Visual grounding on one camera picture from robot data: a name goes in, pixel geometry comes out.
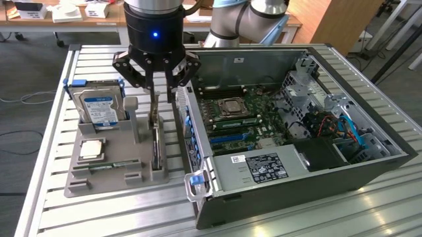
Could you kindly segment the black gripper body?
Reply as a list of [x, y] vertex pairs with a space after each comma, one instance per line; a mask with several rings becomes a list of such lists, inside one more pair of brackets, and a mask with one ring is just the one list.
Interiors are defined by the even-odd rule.
[[175, 67], [185, 56], [183, 46], [184, 10], [177, 7], [168, 14], [145, 14], [124, 5], [124, 16], [129, 38], [129, 58], [155, 72], [164, 71], [164, 60]]

